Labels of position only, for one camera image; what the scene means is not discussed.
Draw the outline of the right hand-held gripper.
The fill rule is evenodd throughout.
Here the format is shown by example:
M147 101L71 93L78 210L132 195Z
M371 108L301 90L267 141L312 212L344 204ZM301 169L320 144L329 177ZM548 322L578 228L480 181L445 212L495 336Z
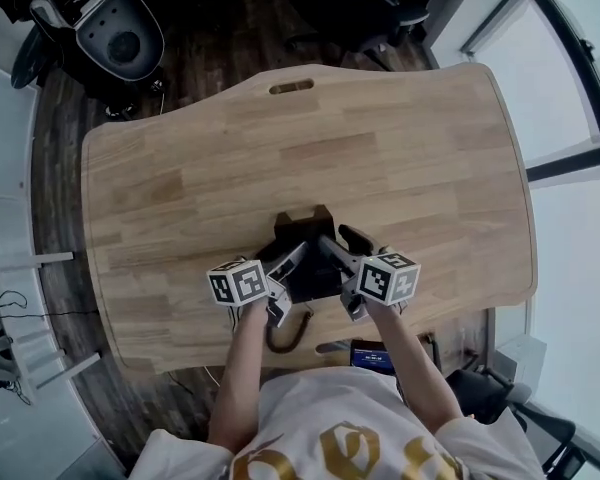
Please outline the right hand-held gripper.
M327 235L319 237L318 247L327 261L347 278L342 284L340 300L352 321L367 315L367 300L397 307L402 313L414 297L421 265L401 252L363 256L350 252Z

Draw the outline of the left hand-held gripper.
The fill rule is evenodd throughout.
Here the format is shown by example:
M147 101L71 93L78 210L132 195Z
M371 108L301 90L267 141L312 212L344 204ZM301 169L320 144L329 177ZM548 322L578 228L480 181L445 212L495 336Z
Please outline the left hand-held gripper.
M302 263L308 249L309 244L302 241L265 265L260 260L234 260L208 270L206 277L214 302L243 307L264 299L269 325L279 328L292 307L283 281Z

